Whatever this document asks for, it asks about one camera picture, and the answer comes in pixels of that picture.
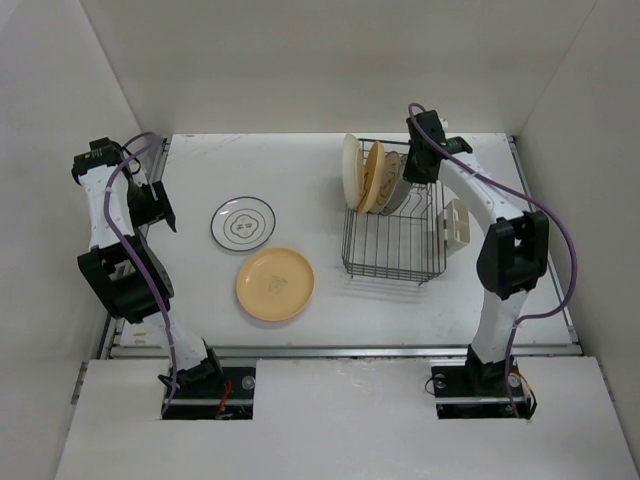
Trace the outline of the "grey patterned plate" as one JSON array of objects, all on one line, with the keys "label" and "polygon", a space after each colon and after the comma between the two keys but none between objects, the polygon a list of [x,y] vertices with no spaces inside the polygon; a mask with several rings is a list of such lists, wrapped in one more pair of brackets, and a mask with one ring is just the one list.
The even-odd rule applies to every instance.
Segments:
[{"label": "grey patterned plate", "polygon": [[396,151],[391,151],[385,155],[383,176],[376,197],[376,201],[370,210],[371,213],[379,214],[391,198],[397,183],[400,167],[400,156]]}]

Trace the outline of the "white plate with dark rim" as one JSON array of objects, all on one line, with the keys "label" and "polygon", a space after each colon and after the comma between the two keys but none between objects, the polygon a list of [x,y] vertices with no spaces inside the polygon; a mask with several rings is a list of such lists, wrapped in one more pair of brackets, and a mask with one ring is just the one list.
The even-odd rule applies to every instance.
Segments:
[{"label": "white plate with dark rim", "polygon": [[227,200],[211,218],[213,240],[224,250],[247,252],[265,244],[276,228],[276,215],[262,199],[241,196]]}]

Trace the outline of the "orange yellow plate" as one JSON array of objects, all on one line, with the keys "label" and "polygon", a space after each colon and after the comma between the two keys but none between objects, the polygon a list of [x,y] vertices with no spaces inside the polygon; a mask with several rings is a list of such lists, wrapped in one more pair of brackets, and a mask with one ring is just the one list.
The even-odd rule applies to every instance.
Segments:
[{"label": "orange yellow plate", "polygon": [[315,290],[311,263],[284,247],[262,250],[243,265],[236,280],[236,296],[243,309],[266,322],[283,322],[301,313]]}]

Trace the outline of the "green rimmed lettered plate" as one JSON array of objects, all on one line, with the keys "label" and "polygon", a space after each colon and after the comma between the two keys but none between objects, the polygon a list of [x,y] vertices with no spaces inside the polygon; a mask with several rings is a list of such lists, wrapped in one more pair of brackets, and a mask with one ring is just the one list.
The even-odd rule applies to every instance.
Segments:
[{"label": "green rimmed lettered plate", "polygon": [[381,214],[388,216],[398,210],[404,204],[406,198],[410,195],[412,186],[413,184],[411,182],[406,181],[404,178],[399,178],[389,198],[389,201],[381,211]]}]

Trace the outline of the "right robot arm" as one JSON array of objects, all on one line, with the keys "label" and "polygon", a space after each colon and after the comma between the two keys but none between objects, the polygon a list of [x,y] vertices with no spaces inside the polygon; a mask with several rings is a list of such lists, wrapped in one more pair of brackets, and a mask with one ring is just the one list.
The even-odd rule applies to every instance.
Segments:
[{"label": "right robot arm", "polygon": [[484,289],[478,330],[468,347],[463,381],[473,396],[503,396],[511,366],[511,335],[528,294],[546,274],[549,220],[525,211],[491,178],[462,138],[448,139],[438,114],[411,112],[405,178],[440,182],[466,206],[484,232],[476,272]]}]

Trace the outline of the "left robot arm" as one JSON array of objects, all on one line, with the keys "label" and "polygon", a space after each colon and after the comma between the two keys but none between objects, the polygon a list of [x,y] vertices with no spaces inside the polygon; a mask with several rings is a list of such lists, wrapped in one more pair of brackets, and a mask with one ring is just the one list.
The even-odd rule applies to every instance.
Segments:
[{"label": "left robot arm", "polygon": [[140,155],[104,137],[75,156],[71,174],[86,194],[91,221],[89,249],[77,263],[109,314],[150,334],[169,356],[171,368],[160,380],[171,395],[213,396],[223,387],[223,370],[207,343],[171,316],[173,285],[143,232],[161,221],[174,228],[176,217]]}]

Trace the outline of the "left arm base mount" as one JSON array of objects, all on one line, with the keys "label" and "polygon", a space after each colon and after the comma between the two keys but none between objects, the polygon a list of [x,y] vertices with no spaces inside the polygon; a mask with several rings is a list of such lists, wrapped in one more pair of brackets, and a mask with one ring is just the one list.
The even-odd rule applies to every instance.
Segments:
[{"label": "left arm base mount", "polygon": [[160,375],[165,387],[163,420],[252,420],[256,387],[255,366],[225,366],[223,379],[179,388],[172,399],[170,377]]}]

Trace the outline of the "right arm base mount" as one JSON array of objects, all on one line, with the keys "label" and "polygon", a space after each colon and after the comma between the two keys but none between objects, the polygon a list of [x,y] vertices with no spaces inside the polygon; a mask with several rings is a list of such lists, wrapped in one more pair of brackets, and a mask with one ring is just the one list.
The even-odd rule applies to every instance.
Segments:
[{"label": "right arm base mount", "polygon": [[511,395],[508,395],[503,373],[490,379],[486,386],[479,386],[465,365],[436,364],[431,367],[425,390],[435,397],[439,420],[530,420],[538,406],[530,384],[517,370],[512,370],[508,385]]}]

